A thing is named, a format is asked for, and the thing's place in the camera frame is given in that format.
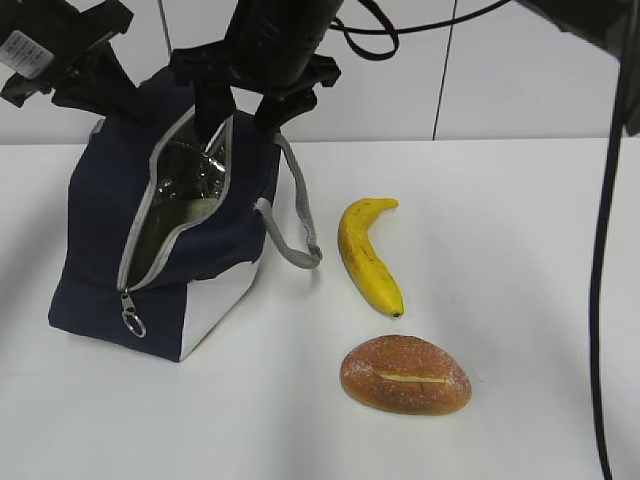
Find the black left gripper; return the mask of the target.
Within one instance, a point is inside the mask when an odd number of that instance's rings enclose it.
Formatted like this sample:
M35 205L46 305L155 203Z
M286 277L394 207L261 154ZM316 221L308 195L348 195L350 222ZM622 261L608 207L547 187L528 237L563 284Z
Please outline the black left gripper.
M66 1L3 1L1 63L13 71L1 97L20 108L35 93L58 107L143 123L150 103L131 81L110 40L133 13L119 1L84 11Z

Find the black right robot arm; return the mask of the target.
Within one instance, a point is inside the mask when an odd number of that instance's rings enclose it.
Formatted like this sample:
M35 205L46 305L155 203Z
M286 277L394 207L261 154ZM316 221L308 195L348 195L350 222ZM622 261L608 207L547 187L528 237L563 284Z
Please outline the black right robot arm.
M235 110L234 87L262 95L254 121L264 131L275 131L312 110L317 104L314 86L331 87L340 76L336 61L316 52L329 30L341 32L359 57L385 61L397 53L404 34L471 21L503 4L496 1L455 19L407 28L395 27L376 2L362 5L379 22L377 35L391 39L389 51L374 53L358 45L353 37L361 31L339 19L339 1L240 1L223 39L173 50L170 67L176 79L195 91L198 137L209 139ZM638 2L525 1L522 5L619 61L622 82L614 100L613 131L638 135Z

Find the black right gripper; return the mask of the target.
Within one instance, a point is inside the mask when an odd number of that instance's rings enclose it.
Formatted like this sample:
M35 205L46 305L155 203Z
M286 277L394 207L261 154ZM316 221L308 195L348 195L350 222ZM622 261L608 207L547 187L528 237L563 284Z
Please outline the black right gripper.
M278 131L313 110L316 94L302 89L317 83L331 87L341 75L333 58L316 53L341 6L325 0L240 1L223 39L174 50L170 68L178 80L212 81L193 85L199 143L208 145L234 114L230 85L263 94L294 93L262 98L254 115L261 131Z

